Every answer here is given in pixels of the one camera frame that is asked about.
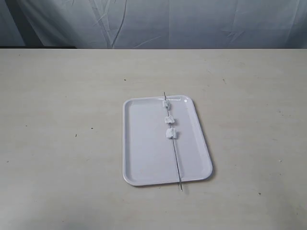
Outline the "white marshmallow piece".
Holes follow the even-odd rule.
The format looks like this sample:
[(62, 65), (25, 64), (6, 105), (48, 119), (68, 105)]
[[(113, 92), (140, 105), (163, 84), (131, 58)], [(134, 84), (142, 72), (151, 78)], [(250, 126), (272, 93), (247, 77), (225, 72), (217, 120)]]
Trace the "white marshmallow piece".
[(165, 132), (165, 136), (167, 139), (177, 139), (178, 138), (178, 132), (175, 128), (171, 127), (168, 128)]
[(173, 124), (174, 122), (175, 122), (175, 119), (173, 118), (173, 116), (169, 115), (165, 117), (166, 124)]
[(166, 110), (170, 110), (170, 102), (168, 100), (163, 100), (162, 105)]

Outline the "thin metal skewer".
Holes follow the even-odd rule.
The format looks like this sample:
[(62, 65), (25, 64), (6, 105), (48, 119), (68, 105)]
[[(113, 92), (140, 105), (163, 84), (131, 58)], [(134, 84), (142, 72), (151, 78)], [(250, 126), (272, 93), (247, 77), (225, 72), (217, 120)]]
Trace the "thin metal skewer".
[[(164, 92), (164, 100), (166, 101), (166, 104), (167, 104), (167, 106), (165, 107), (167, 116), (170, 116), (170, 113), (169, 113), (170, 103), (168, 102), (168, 100), (166, 98), (166, 93), (165, 92)], [(177, 175), (178, 175), (178, 179), (179, 179), (178, 184), (179, 184), (180, 191), (183, 192), (182, 180), (181, 180), (181, 176), (180, 176), (180, 170), (179, 170), (179, 165), (178, 165), (178, 159), (177, 159), (177, 152), (176, 152), (176, 147), (175, 147), (174, 136), (171, 137), (171, 140), (172, 140), (173, 152), (174, 152), (175, 161), (176, 161)]]

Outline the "white rectangular plastic tray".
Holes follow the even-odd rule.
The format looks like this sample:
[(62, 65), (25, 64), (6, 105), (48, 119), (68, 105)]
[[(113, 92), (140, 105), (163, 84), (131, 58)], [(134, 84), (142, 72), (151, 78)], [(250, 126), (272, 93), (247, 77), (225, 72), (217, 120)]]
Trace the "white rectangular plastic tray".
[(213, 172), (213, 164), (202, 128), (191, 98), (166, 96), (169, 113), (175, 119), (166, 124), (164, 96), (135, 98), (123, 104), (122, 170), (133, 186), (178, 183), (172, 140), (165, 132), (175, 128), (178, 165), (182, 182), (205, 180)]

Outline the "grey fabric backdrop curtain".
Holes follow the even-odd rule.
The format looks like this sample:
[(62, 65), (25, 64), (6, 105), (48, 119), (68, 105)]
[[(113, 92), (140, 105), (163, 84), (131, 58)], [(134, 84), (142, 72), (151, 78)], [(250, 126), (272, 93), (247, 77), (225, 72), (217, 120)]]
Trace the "grey fabric backdrop curtain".
[(306, 48), (304, 0), (3, 0), (1, 46)]

